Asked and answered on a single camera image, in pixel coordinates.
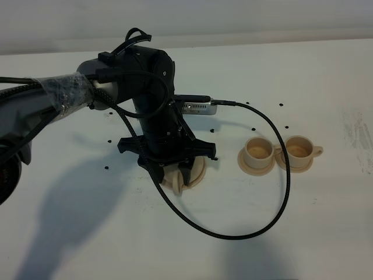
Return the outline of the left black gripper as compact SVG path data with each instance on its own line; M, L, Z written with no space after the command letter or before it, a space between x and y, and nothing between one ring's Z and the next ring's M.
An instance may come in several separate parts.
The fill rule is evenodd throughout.
M188 186L194 162L186 161L198 156L212 160L216 157L216 144L197 139L189 128L144 128L142 132L142 135L121 138L118 149L120 153L129 151L144 156L150 162L146 170L159 184L164 180L163 166L179 163L183 184Z

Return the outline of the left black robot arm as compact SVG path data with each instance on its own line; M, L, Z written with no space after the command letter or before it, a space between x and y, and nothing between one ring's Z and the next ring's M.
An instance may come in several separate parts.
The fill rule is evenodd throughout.
M142 135L120 139L118 149L137 154L138 165L175 195L202 181L216 146L196 139L184 114L213 115L217 107L209 96L175 94L175 63L165 51L141 46L151 39L133 28L115 50L83 62L73 74L1 78L10 84L1 91L1 201L30 163L32 140L84 107L139 120Z

